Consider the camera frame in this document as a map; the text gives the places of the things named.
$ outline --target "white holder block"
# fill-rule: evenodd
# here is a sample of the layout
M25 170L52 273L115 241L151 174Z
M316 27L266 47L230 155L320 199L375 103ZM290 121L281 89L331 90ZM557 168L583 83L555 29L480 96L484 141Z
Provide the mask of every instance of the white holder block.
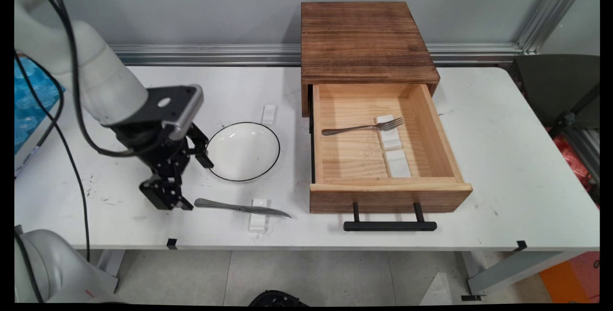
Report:
M405 156L405 151L387 151L385 153L385 161L389 167L389 174L392 178L408 178L411 176L411 170Z
M379 116L376 118L377 124L389 122L394 119L394 115ZM380 131L379 138L381 139L381 147L385 151L394 151L402 148L400 136L398 135L398 129Z
M253 199L251 202L255 207L267 207L268 200L265 199ZM249 231L253 233L264 233L266 231L266 224L268 222L268 215L251 214L249 219Z
M266 105L262 112L262 124L271 126L274 123L274 113L276 112L276 106Z

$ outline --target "black handle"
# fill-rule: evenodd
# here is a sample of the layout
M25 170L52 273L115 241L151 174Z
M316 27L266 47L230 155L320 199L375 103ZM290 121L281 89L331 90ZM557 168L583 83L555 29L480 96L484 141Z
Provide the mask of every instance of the black handle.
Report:
M360 221L360 214L357 209L357 202L353 204L354 221L343 223L343 230L369 230L369 231L417 231L417 230L436 230L434 221L423 221L421 204L415 202L415 217L418 221Z

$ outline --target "blue cloth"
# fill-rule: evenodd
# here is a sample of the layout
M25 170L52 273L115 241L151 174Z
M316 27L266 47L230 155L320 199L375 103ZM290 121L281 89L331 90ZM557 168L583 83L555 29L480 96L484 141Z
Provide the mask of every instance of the blue cloth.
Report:
M51 79L28 58L20 58L28 79L38 95L40 102L46 110L51 111L55 103L59 100L59 93ZM22 71L15 64L15 154L21 149L22 145L36 127L44 119L45 113L36 103L28 84L24 79Z

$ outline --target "black cable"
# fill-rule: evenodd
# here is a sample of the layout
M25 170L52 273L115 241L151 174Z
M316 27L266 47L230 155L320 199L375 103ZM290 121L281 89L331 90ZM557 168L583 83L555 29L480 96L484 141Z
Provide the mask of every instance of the black cable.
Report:
M35 60L33 60L32 58L30 58L30 60L36 64L37 67L40 68L40 70L43 71L43 73L45 73L45 75L49 78L49 80L51 80L54 84L59 84L59 82L57 82L57 80L55 80L55 78L49 73L49 71L46 71L46 69L44 67L42 67L40 64L38 64ZM62 93L62 88L58 88L57 92ZM57 123L57 120L59 119L59 115L62 114L62 110L64 109L64 95L61 95L62 101L59 102L59 106L57 106L57 112L55 113L55 117L53 117L53 121L51 122L51 124L48 126L48 128L46 128L45 132L42 134L42 136L40 137L40 140L38 141L38 143L36 144L37 147L42 146L43 142L46 140L46 137L49 136L51 130L53 130L55 123Z
M19 250L22 252L23 261L26 263L26 270L28 270L28 277L30 278L30 283L32 285L32 289L34 290L36 300L38 302L44 302L42 300L42 296L40 295L40 290L38 289L38 283L36 283L36 278L34 277L34 271L32 269L32 263L30 263L30 258L28 257L28 252L26 251L26 247L23 245L21 237L17 233L17 230L15 230L15 240L19 246Z
M53 0L48 0L52 4L53 9L59 15L62 24L64 25L64 29L68 35L68 43L70 44L70 58L72 60L72 95L74 97L75 103L75 114L77 115L77 123L79 124L79 129L85 138L85 141L96 150L98 153L113 156L116 158L127 158L131 156L138 156L141 154L145 154L147 152L153 151L159 147L159 145L166 140L166 137L158 137L151 145L145 147L144 149L133 151L133 150L125 150L125 151L110 151L106 149L102 149L98 147L96 143L91 139L90 135L87 132L85 127L85 123L83 121L83 109L81 108L81 98L80 98L80 88L79 88L79 63L77 60L77 45L75 43L74 31L72 30L72 24L70 23L70 19L68 18L68 12L66 11L66 7L64 6L63 0L57 0L55 3Z
M32 86L32 83L30 82L30 79L28 78L28 75L26 74L26 71L23 68L22 62L21 60L19 60L17 51L15 51L15 60L17 61L17 66L19 67L19 70L21 70L23 74L23 79L28 84L28 88L30 92L32 93L32 96L34 97L36 103L38 104L40 109L45 113L45 115L49 117L49 119L51 119L53 123L53 127L55 127L55 130L57 130L57 134L59 134L59 138L62 140L62 143L64 144L64 148L66 149L66 153L68 154L68 158L70 159L70 164L72 165L72 169L74 170L75 176L77 177L77 182L79 182L79 189L81 189L81 199L83 199L83 217L85 219L85 245L86 245L86 252L87 252L87 261L89 262L90 261L90 226L87 220L87 202L85 199L85 190L83 189L83 182L81 182L81 176L79 175L79 171L77 170L77 165L75 164L75 161L72 158L72 153L70 152L68 143L66 142L66 139L64 138L64 134L62 133L62 130L59 129L59 125L57 125L56 123L57 120L53 118L53 116L51 115L51 113L49 113L48 110L46 110L45 106L40 101L38 95L36 95L36 91L34 90L34 87ZM51 80L53 84L55 84L55 87L57 88L57 92L59 92L60 106L63 106L64 105L64 93L62 92L62 88L61 86L59 86L59 82L57 82L55 78L52 78Z

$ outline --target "orange object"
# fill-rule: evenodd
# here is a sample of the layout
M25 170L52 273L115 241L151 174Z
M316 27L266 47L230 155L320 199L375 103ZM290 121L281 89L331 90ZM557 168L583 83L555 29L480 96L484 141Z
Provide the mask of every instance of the orange object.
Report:
M585 190L589 191L589 172L572 147L563 136L557 136L554 143ZM600 303L600 252L586 252L543 270L540 275L554 303Z

